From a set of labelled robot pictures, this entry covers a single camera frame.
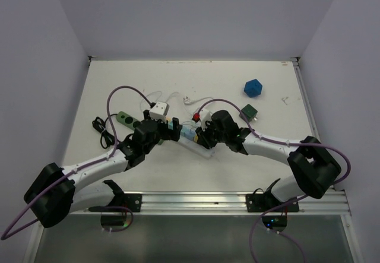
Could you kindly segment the white power strip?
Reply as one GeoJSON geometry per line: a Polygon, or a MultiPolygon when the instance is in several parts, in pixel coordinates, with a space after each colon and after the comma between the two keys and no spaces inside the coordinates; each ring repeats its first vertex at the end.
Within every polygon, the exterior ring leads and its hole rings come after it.
{"type": "MultiPolygon", "coordinates": [[[[191,131],[195,131],[198,128],[198,125],[194,123],[193,121],[185,121],[181,123],[182,127],[189,128],[191,131]]],[[[178,144],[182,147],[188,149],[189,151],[202,156],[205,159],[210,159],[215,155],[215,150],[212,149],[206,149],[194,141],[190,141],[189,139],[180,136],[180,139],[178,141],[178,144]]]]}

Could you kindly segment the dark green plug adapter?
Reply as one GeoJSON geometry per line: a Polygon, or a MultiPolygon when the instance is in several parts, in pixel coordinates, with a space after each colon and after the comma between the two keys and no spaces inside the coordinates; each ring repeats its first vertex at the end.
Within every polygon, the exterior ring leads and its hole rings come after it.
{"type": "Polygon", "coordinates": [[[257,120],[257,113],[258,113],[258,111],[256,110],[256,108],[254,108],[250,104],[247,104],[246,106],[241,108],[240,113],[239,113],[239,117],[241,119],[252,122],[252,121],[257,120]]]}

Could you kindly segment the blue plug adapter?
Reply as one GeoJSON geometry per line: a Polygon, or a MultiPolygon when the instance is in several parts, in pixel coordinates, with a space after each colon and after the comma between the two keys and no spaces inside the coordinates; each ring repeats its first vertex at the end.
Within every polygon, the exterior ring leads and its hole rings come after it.
{"type": "Polygon", "coordinates": [[[243,91],[248,97],[257,97],[262,93],[262,84],[257,79],[247,81],[243,91]]]}

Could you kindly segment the green power strip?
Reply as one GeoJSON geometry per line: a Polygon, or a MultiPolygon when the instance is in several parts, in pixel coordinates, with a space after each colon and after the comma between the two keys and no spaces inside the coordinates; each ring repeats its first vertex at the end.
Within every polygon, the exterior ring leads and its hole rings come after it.
{"type": "Polygon", "coordinates": [[[125,127],[131,129],[131,130],[134,130],[139,124],[140,124],[140,121],[134,117],[132,117],[131,115],[123,112],[123,111],[120,111],[117,115],[116,115],[116,120],[124,125],[125,127]]]}

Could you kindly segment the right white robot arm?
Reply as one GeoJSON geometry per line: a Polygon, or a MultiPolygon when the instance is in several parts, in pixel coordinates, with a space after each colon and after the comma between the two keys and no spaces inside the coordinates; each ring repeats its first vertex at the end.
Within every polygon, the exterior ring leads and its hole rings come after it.
{"type": "Polygon", "coordinates": [[[276,179],[263,193],[253,195],[252,202],[261,211],[278,211],[287,201],[303,195],[320,199],[341,173],[340,165],[315,137],[306,137],[296,146],[285,140],[269,141],[239,127],[226,110],[210,113],[203,109],[193,120],[200,123],[197,144],[206,149],[223,143],[235,153],[265,157],[290,167],[291,176],[276,179]]]}

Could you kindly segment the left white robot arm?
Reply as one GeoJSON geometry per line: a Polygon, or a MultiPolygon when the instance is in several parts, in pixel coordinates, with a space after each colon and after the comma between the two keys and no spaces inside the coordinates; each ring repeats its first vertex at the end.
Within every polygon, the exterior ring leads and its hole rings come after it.
{"type": "Polygon", "coordinates": [[[69,214],[74,196],[80,190],[106,176],[139,165],[160,140],[179,141],[181,130],[178,118],[171,121],[155,119],[145,111],[144,120],[134,133],[109,152],[71,166],[46,165],[27,190],[24,200],[43,227],[53,227],[69,214]]]}

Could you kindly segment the teal plug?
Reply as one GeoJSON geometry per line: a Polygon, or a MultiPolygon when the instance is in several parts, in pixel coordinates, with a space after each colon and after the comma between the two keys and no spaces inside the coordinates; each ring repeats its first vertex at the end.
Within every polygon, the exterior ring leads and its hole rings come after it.
{"type": "Polygon", "coordinates": [[[172,123],[172,120],[168,120],[167,122],[167,126],[169,129],[173,129],[173,123],[172,123]]]}

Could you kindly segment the light blue plug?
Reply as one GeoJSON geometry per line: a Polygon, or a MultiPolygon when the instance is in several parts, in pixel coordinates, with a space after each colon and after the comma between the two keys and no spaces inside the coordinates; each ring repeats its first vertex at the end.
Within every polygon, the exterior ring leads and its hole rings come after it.
{"type": "Polygon", "coordinates": [[[180,135],[182,136],[182,137],[185,137],[185,138],[187,138],[187,139],[190,139],[190,137],[191,137],[191,130],[189,129],[189,128],[186,128],[186,127],[183,127],[182,129],[181,129],[181,132],[180,132],[180,135]]]}

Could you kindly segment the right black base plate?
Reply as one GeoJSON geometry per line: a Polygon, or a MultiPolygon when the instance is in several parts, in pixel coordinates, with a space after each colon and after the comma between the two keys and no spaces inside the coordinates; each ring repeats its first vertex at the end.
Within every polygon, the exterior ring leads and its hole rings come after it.
{"type": "Polygon", "coordinates": [[[245,202],[247,212],[249,213],[263,213],[282,204],[276,199],[271,192],[263,191],[262,189],[256,189],[250,194],[245,195],[245,202]]]}

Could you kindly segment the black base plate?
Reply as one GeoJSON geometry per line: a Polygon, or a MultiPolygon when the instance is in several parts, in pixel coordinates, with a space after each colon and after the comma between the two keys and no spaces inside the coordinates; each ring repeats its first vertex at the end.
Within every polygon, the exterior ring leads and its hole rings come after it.
{"type": "Polygon", "coordinates": [[[107,205],[96,205],[90,207],[90,212],[123,212],[128,209],[132,213],[139,213],[142,206],[141,194],[118,194],[107,205]]]}
{"type": "Polygon", "coordinates": [[[245,195],[245,202],[247,212],[249,213],[263,213],[282,204],[276,199],[271,192],[263,191],[262,189],[256,189],[250,194],[245,195]]]}

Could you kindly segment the aluminium front rail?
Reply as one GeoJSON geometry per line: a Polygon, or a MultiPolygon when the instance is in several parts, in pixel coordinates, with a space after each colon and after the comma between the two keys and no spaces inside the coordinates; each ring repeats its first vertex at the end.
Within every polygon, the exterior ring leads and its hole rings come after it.
{"type": "MultiPolygon", "coordinates": [[[[245,195],[249,192],[113,192],[110,188],[83,189],[74,196],[69,213],[85,211],[96,205],[107,205],[118,194],[141,194],[142,215],[254,215],[247,212],[245,195]]],[[[351,214],[344,192],[330,191],[321,199],[307,197],[274,213],[296,216],[351,214]]]]}

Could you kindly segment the aluminium rail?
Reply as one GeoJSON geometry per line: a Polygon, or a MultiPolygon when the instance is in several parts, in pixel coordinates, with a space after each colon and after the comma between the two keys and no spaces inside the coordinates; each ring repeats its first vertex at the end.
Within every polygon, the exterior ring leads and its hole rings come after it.
{"type": "Polygon", "coordinates": [[[290,154],[289,164],[301,190],[312,198],[320,199],[340,174],[341,167],[317,139],[318,130],[302,80],[299,60],[293,58],[292,64],[312,135],[296,143],[296,150],[290,154]]]}
{"type": "MultiPolygon", "coordinates": [[[[85,211],[96,205],[107,205],[118,194],[141,194],[142,215],[254,215],[247,212],[245,195],[249,192],[113,192],[110,188],[83,189],[74,196],[69,213],[85,211]]],[[[321,199],[307,197],[274,213],[296,216],[351,214],[344,192],[330,191],[321,199]]]]}

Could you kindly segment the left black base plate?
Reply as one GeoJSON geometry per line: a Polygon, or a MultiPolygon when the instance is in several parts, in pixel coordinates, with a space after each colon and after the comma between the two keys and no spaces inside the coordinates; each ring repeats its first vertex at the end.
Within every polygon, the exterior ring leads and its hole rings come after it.
{"type": "Polygon", "coordinates": [[[123,212],[128,209],[132,213],[139,213],[142,206],[141,194],[118,194],[107,205],[96,205],[90,207],[90,212],[123,212]]]}

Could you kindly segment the aluminium right side rail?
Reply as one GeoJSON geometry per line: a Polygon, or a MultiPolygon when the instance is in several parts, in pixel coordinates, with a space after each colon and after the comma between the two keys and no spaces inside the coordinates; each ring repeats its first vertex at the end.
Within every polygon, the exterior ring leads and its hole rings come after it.
{"type": "Polygon", "coordinates": [[[296,143],[296,150],[290,154],[289,164],[301,190],[312,198],[320,199],[340,174],[341,167],[317,139],[318,130],[302,80],[299,60],[293,58],[292,64],[312,135],[296,143]]]}

